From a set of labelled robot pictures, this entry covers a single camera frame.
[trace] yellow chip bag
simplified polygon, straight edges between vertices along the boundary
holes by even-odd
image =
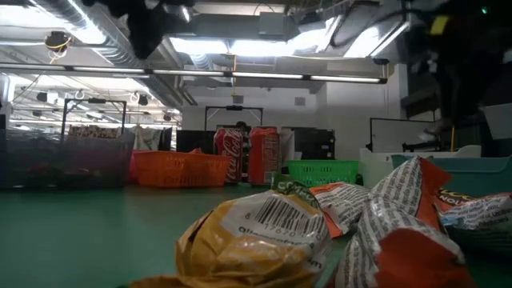
[[[178,276],[145,278],[131,288],[312,287],[330,252],[323,213],[296,194],[227,201],[176,243]]]

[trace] light blue bin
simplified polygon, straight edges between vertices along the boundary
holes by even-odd
[[[393,167],[408,157],[392,155]],[[429,158],[430,162],[452,174],[444,188],[473,197],[512,192],[512,157],[505,158]]]

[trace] barcode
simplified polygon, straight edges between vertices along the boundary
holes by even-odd
[[[322,235],[325,227],[323,216],[307,216],[276,197],[269,197],[265,201],[255,220],[261,224],[272,225],[303,235],[311,232]]]
[[[271,183],[273,175],[274,175],[274,172],[265,172],[265,178],[263,179],[263,181],[265,183]]]

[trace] green table surface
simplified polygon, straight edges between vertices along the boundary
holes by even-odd
[[[173,274],[174,242],[190,224],[225,200],[265,190],[0,191],[0,281],[4,287],[113,288]],[[334,270],[347,242],[335,241],[327,270]],[[512,281],[510,266],[468,259],[480,286]]]

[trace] orange plastic basket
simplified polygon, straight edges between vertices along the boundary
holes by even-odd
[[[167,151],[137,153],[138,184],[152,187],[223,186],[230,156]]]

